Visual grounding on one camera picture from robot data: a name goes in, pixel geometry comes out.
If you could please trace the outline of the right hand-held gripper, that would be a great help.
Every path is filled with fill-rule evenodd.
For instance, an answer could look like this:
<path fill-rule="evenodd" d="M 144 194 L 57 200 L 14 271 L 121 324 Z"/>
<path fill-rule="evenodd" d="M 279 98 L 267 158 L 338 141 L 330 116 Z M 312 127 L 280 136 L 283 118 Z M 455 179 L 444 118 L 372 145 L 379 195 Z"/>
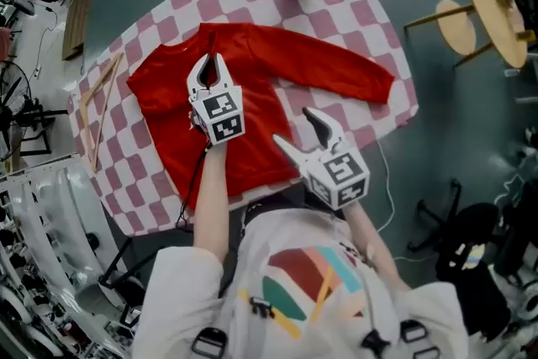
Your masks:
<path fill-rule="evenodd" d="M 282 136 L 272 139 L 301 172 L 308 163 L 308 189 L 332 210 L 339 210 L 367 194 L 370 171 L 360 151 L 344 138 L 341 124 L 325 112 L 303 107 L 323 148 L 305 152 Z"/>

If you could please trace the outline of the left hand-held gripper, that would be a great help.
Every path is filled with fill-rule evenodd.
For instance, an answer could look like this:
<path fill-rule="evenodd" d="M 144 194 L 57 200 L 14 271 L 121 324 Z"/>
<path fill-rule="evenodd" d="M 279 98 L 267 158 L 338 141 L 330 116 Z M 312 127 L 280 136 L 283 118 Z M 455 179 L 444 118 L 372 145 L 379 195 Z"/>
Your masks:
<path fill-rule="evenodd" d="M 208 90 L 201 76 L 209 60 L 209 54 L 197 60 L 187 77 L 187 90 L 194 93 L 189 97 L 194 124 L 202 129 L 212 145 L 218 145 L 245 133 L 242 87 L 233 86 L 224 57 L 216 53 L 216 80 Z"/>

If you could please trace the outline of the red long-sleeve shirt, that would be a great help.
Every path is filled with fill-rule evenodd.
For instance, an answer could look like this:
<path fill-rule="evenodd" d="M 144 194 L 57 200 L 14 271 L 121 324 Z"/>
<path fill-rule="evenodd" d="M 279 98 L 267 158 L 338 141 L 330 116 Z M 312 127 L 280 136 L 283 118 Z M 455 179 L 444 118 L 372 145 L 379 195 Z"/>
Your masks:
<path fill-rule="evenodd" d="M 182 199 L 196 202 L 196 160 L 206 139 L 192 129 L 187 76 L 199 58 L 220 53 L 242 87 L 245 134 L 228 144 L 226 182 L 231 197 L 296 177 L 272 140 L 292 132 L 272 79 L 316 87 L 349 98 L 386 103 L 395 80 L 383 66 L 305 34 L 256 24 L 202 23 L 178 45 L 160 45 L 128 79 L 161 162 Z"/>

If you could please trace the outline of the person's right forearm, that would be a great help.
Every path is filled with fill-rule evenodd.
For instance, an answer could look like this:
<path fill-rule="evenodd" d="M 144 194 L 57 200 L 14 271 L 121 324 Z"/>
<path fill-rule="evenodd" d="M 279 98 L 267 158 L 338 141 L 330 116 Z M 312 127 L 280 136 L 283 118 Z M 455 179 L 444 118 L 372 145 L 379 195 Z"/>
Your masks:
<path fill-rule="evenodd" d="M 356 248 L 367 257 L 379 277 L 396 290 L 409 291 L 410 287 L 399 276 L 390 250 L 360 203 L 344 207 L 343 214 Z"/>

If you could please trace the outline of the person's left forearm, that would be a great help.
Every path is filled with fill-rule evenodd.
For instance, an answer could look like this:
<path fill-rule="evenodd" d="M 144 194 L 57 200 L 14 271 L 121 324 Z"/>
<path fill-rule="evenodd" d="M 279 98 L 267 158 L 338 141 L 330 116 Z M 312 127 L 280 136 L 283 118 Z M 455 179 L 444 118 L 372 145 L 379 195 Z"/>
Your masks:
<path fill-rule="evenodd" d="M 229 198 L 226 184 L 227 144 L 207 153 L 194 212 L 193 245 L 221 263 L 229 251 Z"/>

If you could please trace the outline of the pink checkered tablecloth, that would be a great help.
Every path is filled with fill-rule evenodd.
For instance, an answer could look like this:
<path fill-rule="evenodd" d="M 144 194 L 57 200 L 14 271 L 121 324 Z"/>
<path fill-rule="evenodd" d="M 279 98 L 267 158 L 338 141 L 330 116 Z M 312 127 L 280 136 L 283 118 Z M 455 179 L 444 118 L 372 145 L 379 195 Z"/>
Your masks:
<path fill-rule="evenodd" d="M 202 22 L 252 22 L 313 36 L 354 50 L 386 67 L 395 80 L 386 105 L 272 81 L 298 146 L 310 149 L 316 138 L 302 108 L 325 111 L 342 125 L 358 147 L 388 135 L 418 112 L 414 83 L 404 50 L 378 0 L 165 0 L 129 26 L 86 67 L 67 109 L 76 149 L 85 150 L 79 100 L 118 54 L 123 57 L 103 120 L 98 171 L 88 170 L 104 208 L 127 236 L 174 227 L 181 200 L 162 165 L 127 78 L 160 44 L 175 44 L 194 34 Z M 98 122 L 110 81 L 88 104 L 91 132 Z"/>

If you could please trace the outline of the wooden clothes hanger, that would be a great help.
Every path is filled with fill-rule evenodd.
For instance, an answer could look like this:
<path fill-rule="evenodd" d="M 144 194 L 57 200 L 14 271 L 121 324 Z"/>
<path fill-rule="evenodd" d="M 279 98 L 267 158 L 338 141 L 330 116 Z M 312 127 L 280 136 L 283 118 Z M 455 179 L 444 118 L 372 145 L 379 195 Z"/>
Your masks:
<path fill-rule="evenodd" d="M 108 106 L 108 100 L 112 91 L 114 79 L 119 68 L 119 63 L 123 57 L 122 53 L 118 53 L 104 68 L 103 72 L 95 82 L 95 84 L 85 93 L 83 93 L 79 100 L 79 111 L 82 118 L 82 125 L 85 137 L 85 149 L 87 158 L 90 162 L 90 167 L 92 171 L 96 173 L 98 171 L 98 152 L 100 146 L 100 140 L 102 137 L 103 130 L 103 120 Z M 98 132 L 97 137 L 94 139 L 92 137 L 90 123 L 88 119 L 88 104 L 94 99 L 94 96 L 102 88 L 105 87 L 106 81 L 109 80 L 110 84 L 108 87 L 108 92 L 106 93 L 105 100 L 103 103 L 103 110 L 101 112 L 101 117 L 98 122 Z"/>

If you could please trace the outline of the black office chair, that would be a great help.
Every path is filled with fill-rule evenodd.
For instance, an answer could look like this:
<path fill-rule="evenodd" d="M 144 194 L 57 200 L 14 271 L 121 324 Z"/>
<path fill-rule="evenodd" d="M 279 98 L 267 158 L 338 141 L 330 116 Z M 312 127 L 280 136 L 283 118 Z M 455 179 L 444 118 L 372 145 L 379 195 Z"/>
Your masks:
<path fill-rule="evenodd" d="M 498 245 L 502 238 L 493 232 L 498 221 L 498 207 L 492 203 L 475 203 L 459 208 L 462 185 L 451 180 L 453 200 L 445 219 L 418 201 L 416 214 L 425 214 L 437 223 L 437 228 L 418 245 L 409 243 L 411 252 L 430 248 L 437 255 L 435 272 L 438 280 L 453 285 L 461 305 L 464 325 L 469 335 L 480 334 L 485 341 L 497 338 L 509 325 L 511 312 L 505 296 L 501 293 L 487 263 L 483 260 L 472 270 L 461 270 L 455 254 L 461 244 Z"/>

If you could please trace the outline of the large black standing fan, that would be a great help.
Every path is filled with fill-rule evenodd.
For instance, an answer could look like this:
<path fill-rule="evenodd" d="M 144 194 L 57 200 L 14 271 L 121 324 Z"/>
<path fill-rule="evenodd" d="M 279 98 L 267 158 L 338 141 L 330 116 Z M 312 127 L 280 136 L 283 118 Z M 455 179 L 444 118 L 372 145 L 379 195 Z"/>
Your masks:
<path fill-rule="evenodd" d="M 32 98 L 29 79 L 11 61 L 0 61 L 0 162 L 17 152 L 22 156 L 51 153 L 47 129 L 66 109 L 45 110 Z"/>

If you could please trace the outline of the colourful cloth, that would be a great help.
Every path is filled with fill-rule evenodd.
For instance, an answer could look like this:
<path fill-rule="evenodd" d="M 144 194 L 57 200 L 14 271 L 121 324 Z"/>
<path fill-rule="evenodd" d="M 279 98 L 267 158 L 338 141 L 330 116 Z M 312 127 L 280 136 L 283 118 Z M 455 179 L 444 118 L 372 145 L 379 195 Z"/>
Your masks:
<path fill-rule="evenodd" d="M 484 243 L 473 245 L 461 244 L 455 251 L 458 261 L 453 261 L 451 266 L 455 267 L 460 262 L 462 271 L 476 268 L 484 256 L 485 248 L 486 245 Z"/>

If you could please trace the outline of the round wooden side table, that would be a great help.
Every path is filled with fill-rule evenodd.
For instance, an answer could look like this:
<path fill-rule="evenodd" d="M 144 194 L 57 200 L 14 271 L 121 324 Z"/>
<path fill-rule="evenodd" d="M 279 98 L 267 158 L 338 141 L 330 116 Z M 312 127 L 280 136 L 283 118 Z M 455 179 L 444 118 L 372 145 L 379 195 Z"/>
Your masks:
<path fill-rule="evenodd" d="M 445 42 L 462 58 L 457 68 L 489 50 L 496 50 L 502 60 L 520 69 L 528 58 L 528 42 L 518 41 L 515 34 L 525 30 L 515 0 L 470 0 L 461 5 L 442 0 L 435 12 L 404 25 L 408 30 L 435 22 Z"/>

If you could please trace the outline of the white shelving rack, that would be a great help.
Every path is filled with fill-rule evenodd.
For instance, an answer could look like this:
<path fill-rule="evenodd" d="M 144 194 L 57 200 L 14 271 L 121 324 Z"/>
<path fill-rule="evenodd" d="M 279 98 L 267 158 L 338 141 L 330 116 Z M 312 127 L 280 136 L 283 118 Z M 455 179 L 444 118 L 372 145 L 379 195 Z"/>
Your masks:
<path fill-rule="evenodd" d="M 108 320 L 88 313 L 76 301 L 78 286 L 73 282 L 102 273 L 83 228 L 84 208 L 76 202 L 76 193 L 81 192 L 100 209 L 86 181 L 80 158 L 69 155 L 1 176 L 0 193 L 8 194 L 24 242 L 49 292 L 92 342 L 122 357 L 123 349 L 105 330 Z"/>

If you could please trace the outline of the grey chair with black frame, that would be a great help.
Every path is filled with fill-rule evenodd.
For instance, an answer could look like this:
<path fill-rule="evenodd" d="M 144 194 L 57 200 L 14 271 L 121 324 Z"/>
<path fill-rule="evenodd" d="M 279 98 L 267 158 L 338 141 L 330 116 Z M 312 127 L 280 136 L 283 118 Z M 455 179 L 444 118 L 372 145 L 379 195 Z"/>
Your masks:
<path fill-rule="evenodd" d="M 133 329 L 140 320 L 145 288 L 135 276 L 135 267 L 127 272 L 118 269 L 118 263 L 132 242 L 130 237 L 103 273 L 91 267 L 74 272 L 75 300 L 93 315 L 101 315 L 127 329 Z"/>

